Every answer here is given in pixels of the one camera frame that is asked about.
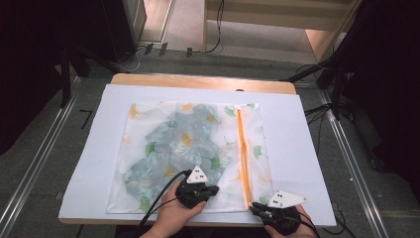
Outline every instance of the white sheet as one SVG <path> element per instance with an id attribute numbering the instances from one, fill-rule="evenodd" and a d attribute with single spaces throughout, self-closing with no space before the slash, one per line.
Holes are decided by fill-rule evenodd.
<path id="1" fill-rule="evenodd" d="M 142 214 L 107 214 L 127 111 L 135 101 L 258 102 L 274 189 L 308 198 L 303 204 L 315 225 L 335 225 L 328 192 L 297 95 L 109 84 L 104 90 L 86 146 L 65 192 L 60 219 L 140 220 Z M 259 224 L 250 212 L 200 214 L 194 222 Z"/>

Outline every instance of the floor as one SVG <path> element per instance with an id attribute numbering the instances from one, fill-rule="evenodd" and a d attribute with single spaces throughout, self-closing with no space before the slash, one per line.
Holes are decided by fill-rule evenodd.
<path id="1" fill-rule="evenodd" d="M 273 55 L 276 54 L 272 52 L 277 50 L 261 47 L 259 51 L 256 51 L 255 49 L 259 46 L 256 43 L 259 42 L 258 39 L 249 42 L 239 41 L 244 36 L 233 38 L 234 35 L 229 34 L 233 31 L 226 31 L 223 26 L 225 25 L 222 25 L 221 41 L 224 50 L 221 53 L 193 55 L 191 58 L 187 58 L 185 53 L 166 52 L 163 57 L 160 57 L 159 50 L 155 49 L 148 55 L 139 52 L 137 57 L 132 56 L 121 63 L 121 66 L 126 69 L 137 68 L 132 73 L 173 73 L 279 80 L 294 75 L 308 63 L 314 63 L 313 56 L 309 54 L 309 43 L 302 31 L 282 29 L 284 38 L 281 40 L 281 50 L 278 52 L 283 51 L 288 55 L 275 58 Z M 80 78 L 77 90 L 73 91 L 74 104 L 48 153 L 47 160 L 42 165 L 43 169 L 39 173 L 25 205 L 14 226 L 8 232 L 8 237 L 76 237 L 80 231 L 79 225 L 66 225 L 57 220 L 61 204 L 60 198 L 65 192 L 89 135 L 90 123 L 101 100 L 102 91 L 113 76 L 101 65 L 91 60 L 89 63 L 92 72 L 89 78 Z M 323 104 L 321 93 L 314 86 L 315 80 L 315 76 L 310 75 L 295 83 L 304 109 Z M 9 198 L 18 187 L 59 113 L 59 105 L 60 93 L 46 105 L 15 146 L 0 156 L 0 209 L 2 213 L 6 210 Z M 87 113 L 82 110 L 93 112 L 85 127 L 83 125 L 87 119 Z M 343 127 L 369 188 L 369 194 L 380 211 L 387 236 L 377 236 L 372 232 L 366 210 L 355 187 L 355 180 L 349 172 L 347 161 L 333 130 L 332 121 L 325 117 L 324 120 L 311 123 L 309 130 L 314 147 L 318 148 L 319 144 L 318 159 L 333 207 L 336 210 L 340 208 L 346 218 L 348 228 L 356 237 L 417 237 L 420 234 L 418 226 L 420 205 L 412 194 L 408 183 L 396 174 L 382 174 L 374 171 L 370 166 L 368 152 L 355 125 L 347 119 L 342 119 L 340 125 Z M 336 215 L 341 218 L 339 212 L 336 212 Z M 79 237 L 113 237 L 114 230 L 115 226 L 86 225 L 81 230 Z M 322 228 L 318 230 L 322 237 L 350 237 L 346 231 L 335 236 Z M 331 227 L 330 230 L 339 231 L 340 227 Z"/>

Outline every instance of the gray carpet floor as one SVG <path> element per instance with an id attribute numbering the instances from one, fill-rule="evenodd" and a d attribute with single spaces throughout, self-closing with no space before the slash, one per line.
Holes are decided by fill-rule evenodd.
<path id="1" fill-rule="evenodd" d="M 138 54 L 138 58 L 139 67 L 132 73 L 173 73 L 279 80 L 294 75 L 302 66 L 292 62 L 218 55 L 194 55 L 187 58 L 183 53 L 166 53 L 164 57 L 159 57 L 158 51 L 152 51 L 149 55 Z M 135 68 L 137 65 L 138 62 L 134 57 L 122 63 L 125 68 Z M 113 76 L 100 65 L 92 63 L 90 66 L 92 72 L 89 78 L 81 78 L 75 104 L 9 237 L 75 237 L 79 230 L 78 225 L 66 225 L 58 221 L 61 200 L 56 194 L 66 190 L 94 116 L 87 126 L 81 129 L 87 115 L 79 110 L 95 112 L 102 91 Z M 295 84 L 304 109 L 322 104 L 319 90 L 314 86 L 314 82 L 315 77 L 311 75 Z M 16 145 L 0 157 L 1 211 L 4 211 L 7 200 L 18 186 L 48 132 L 58 112 L 59 104 L 60 93 L 46 105 Z M 389 237 L 418 237 L 420 205 L 415 200 L 408 183 L 398 175 L 374 171 L 355 125 L 347 119 L 342 119 L 341 123 L 382 214 Z M 334 207 L 340 207 L 343 211 L 347 226 L 356 237 L 374 237 L 329 120 L 327 118 L 322 122 L 318 120 L 312 123 L 309 129 L 315 148 L 319 143 L 319 163 Z M 110 225 L 86 225 L 80 237 L 113 237 L 114 230 L 115 226 Z M 332 227 L 330 230 L 339 231 L 340 227 Z M 319 232 L 322 237 L 350 237 L 347 232 L 338 236 L 331 235 L 321 228 Z"/>

